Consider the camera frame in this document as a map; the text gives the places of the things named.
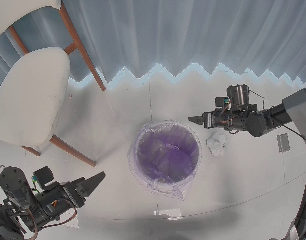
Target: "crumpled plastic bag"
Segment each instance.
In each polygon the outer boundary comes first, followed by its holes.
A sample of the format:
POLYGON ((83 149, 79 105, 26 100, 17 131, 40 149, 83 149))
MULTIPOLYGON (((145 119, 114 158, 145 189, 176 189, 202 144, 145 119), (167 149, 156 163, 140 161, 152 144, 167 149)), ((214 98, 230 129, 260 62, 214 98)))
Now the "crumpled plastic bag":
POLYGON ((144 125, 129 151, 129 167, 147 191, 184 200, 201 163, 202 147, 194 131, 168 120, 144 125))
POLYGON ((213 156, 224 155, 227 138, 222 133, 215 133, 212 138, 206 140, 206 145, 213 156))

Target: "tiled floor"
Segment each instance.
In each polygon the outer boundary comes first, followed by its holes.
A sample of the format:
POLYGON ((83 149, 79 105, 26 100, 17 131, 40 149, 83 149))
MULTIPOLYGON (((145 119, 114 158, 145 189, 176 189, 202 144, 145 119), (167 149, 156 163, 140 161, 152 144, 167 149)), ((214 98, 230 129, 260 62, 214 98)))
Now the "tiled floor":
MULTIPOLYGON (((253 138, 246 132, 230 135, 221 129, 206 130, 187 118, 214 110, 214 97, 226 95, 230 85, 248 84, 265 97, 265 108, 278 105, 306 85, 268 73, 260 78, 251 71, 239 76, 225 68, 211 75, 196 69, 184 74, 170 80, 162 67, 142 79, 121 73, 121 80, 105 92, 94 80, 81 88, 69 82, 55 134, 96 160, 95 168, 50 143, 37 147, 41 156, 35 157, 0 141, 0 164, 22 168, 27 178, 43 166, 49 166, 59 182, 101 171, 107 175, 79 209, 78 223, 42 230, 39 239, 270 239, 285 235, 304 189, 304 142, 283 128, 253 138), (202 162, 184 201, 146 192, 128 167, 127 151, 140 127, 167 119, 191 127, 202 144, 202 162), (228 138, 222 157, 213 157, 205 143, 216 131, 228 138), (280 154, 276 135, 282 133, 289 134, 291 150, 280 154)), ((250 101, 262 108, 258 96, 250 94, 250 101)))

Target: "wooden chair frame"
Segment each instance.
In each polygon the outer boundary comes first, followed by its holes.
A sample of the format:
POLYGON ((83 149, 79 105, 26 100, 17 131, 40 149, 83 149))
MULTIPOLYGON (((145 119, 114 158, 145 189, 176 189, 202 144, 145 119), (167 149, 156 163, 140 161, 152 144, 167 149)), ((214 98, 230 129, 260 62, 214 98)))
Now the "wooden chair frame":
MULTIPOLYGON (((82 55, 85 63, 87 64, 88 68, 90 69, 91 73, 93 74, 95 81, 98 83, 98 85, 100 86, 101 90, 105 90, 106 87, 104 86, 102 79, 100 78, 98 72, 96 71, 90 56, 88 55, 87 51, 85 50, 85 47, 71 21, 70 16, 67 13, 67 10, 64 6, 63 1, 61 1, 61 8, 58 10, 59 14, 68 30, 68 32, 71 35, 71 38, 73 39, 73 42, 67 46, 64 51, 69 55, 70 53, 72 53, 73 51, 75 51, 76 49, 79 50, 80 54, 82 55)), ((21 40, 21 38, 19 37, 18 33, 16 32, 15 28, 13 25, 11 25, 8 30, 10 31, 12 37, 14 38, 14 40, 16 41, 16 43, 19 45, 20 49, 23 51, 24 54, 28 54, 29 51, 26 48, 26 46, 24 45, 23 41, 21 40)), ((52 144, 54 144, 55 146, 59 147, 60 149, 66 151, 67 153, 73 155, 74 157, 80 159, 81 161, 87 163, 90 166, 96 166, 96 162, 91 160, 90 158, 88 158, 87 156, 83 155, 82 153, 80 153, 79 151, 77 151, 76 149, 72 148, 70 145, 68 145, 67 143, 65 143, 64 141, 62 141, 59 137, 57 137, 56 135, 53 135, 52 138, 50 139, 50 142, 52 144)), ((40 156, 40 152, 38 152, 37 150, 31 148, 31 147, 22 147, 25 150, 27 150, 28 152, 36 155, 36 156, 40 156)))

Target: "curtain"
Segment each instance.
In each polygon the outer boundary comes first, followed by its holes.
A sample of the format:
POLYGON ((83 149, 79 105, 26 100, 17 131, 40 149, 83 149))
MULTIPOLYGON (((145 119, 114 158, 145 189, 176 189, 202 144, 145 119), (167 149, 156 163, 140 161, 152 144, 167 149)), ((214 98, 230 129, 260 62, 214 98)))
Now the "curtain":
MULTIPOLYGON (((177 76, 191 63, 212 73, 269 69, 306 82, 306 0, 63 0, 95 67, 110 82, 122 67, 140 78, 159 63, 177 76)), ((51 7, 14 23, 29 51, 72 40, 51 7)), ((0 84, 22 52, 0 36, 0 84)), ((89 69, 76 50, 71 78, 89 69)))

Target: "white seat cushion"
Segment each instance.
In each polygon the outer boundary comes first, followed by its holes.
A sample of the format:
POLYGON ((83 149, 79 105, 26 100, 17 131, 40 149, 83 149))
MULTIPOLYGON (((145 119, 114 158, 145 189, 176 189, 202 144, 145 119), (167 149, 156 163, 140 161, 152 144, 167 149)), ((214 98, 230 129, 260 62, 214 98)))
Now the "white seat cushion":
POLYGON ((67 88, 70 60, 58 47, 24 55, 0 87, 0 140, 39 146, 52 137, 67 88))

